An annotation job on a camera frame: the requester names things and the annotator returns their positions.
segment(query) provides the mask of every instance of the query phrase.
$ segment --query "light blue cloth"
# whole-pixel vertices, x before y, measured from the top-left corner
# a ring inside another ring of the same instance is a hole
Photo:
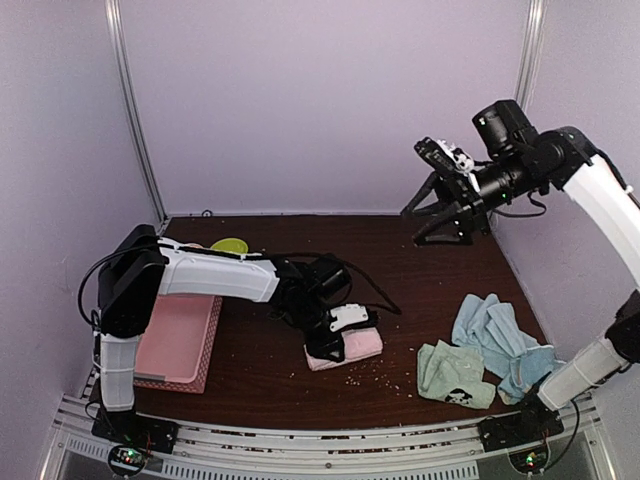
[[[520,331],[510,303],[497,295],[485,300],[467,295],[453,325],[452,343],[476,349],[485,368],[502,378],[498,394],[507,405],[524,398],[546,374],[562,365],[552,345],[540,346],[535,338]]]

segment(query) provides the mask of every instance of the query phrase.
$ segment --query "cloth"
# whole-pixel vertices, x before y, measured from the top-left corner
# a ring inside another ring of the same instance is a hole
[[[487,370],[503,379],[498,394],[507,405],[518,403],[538,380],[562,365],[552,345],[540,346],[520,331],[513,306],[493,293],[485,300],[466,296],[453,324],[452,343],[482,355]]]
[[[418,393],[421,397],[463,407],[489,408],[496,389],[482,381],[484,363],[473,349],[451,347],[443,341],[418,351]]]
[[[344,339],[344,362],[332,362],[312,357],[307,353],[305,347],[304,353],[307,357],[307,365],[316,372],[318,370],[327,370],[341,365],[358,362],[365,358],[374,357],[382,353],[382,338],[376,328],[363,328],[360,330],[347,330],[342,333]]]

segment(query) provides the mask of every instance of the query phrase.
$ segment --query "pink towel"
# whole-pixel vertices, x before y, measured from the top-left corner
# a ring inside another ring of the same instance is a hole
[[[310,356],[305,347],[307,364],[314,372],[339,367],[348,363],[364,360],[382,353],[382,339],[375,328],[363,328],[362,330],[348,330],[342,333],[344,339],[344,362],[337,363],[331,360],[321,360]]]

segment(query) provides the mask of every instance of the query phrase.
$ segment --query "wooden table top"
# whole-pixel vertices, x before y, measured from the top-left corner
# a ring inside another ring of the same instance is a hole
[[[488,410],[425,400],[416,390],[423,343],[451,343],[465,295],[497,293],[520,328],[546,342],[529,304],[491,236],[472,247],[417,248],[417,220],[375,216],[177,218],[166,236],[209,246],[240,237],[251,251],[331,252],[366,270],[403,309],[381,312],[382,355],[311,372],[299,331],[267,318],[265,304],[225,298],[203,395],[136,389],[141,413],[237,427],[344,429],[418,425],[508,411],[496,395]],[[379,301],[357,276],[350,300]],[[485,380],[498,379],[485,374]]]

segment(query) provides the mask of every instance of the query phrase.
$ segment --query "robotic arm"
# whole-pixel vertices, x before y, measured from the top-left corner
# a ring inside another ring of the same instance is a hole
[[[491,451],[522,444],[523,438],[539,440],[547,429],[562,432],[558,409],[640,362],[640,208],[607,155],[576,128],[538,134],[513,100],[484,109],[473,124],[492,159],[483,162],[482,168],[475,168],[468,155],[443,141],[425,138],[415,146],[418,155],[434,168],[402,212],[429,217],[414,235],[417,245],[470,245],[474,231],[489,233],[488,212],[524,194],[530,200],[535,192],[546,195],[553,186],[593,219],[636,284],[613,325],[572,361],[542,379],[522,402],[520,414],[480,424],[485,450]],[[437,201],[419,207],[432,191]],[[441,233],[448,225],[454,232]]]
[[[137,346],[158,295],[217,295],[268,303],[278,318],[302,331],[309,355],[344,361],[342,332],[374,327],[378,315],[356,304],[332,307],[330,298],[348,287],[351,277],[336,257],[317,257],[304,263],[283,255],[217,252],[158,238],[150,225],[136,227],[107,257],[98,276],[99,311],[92,316],[102,408],[94,435],[132,445],[149,443],[158,451],[173,447],[173,422],[141,417],[134,410]]]

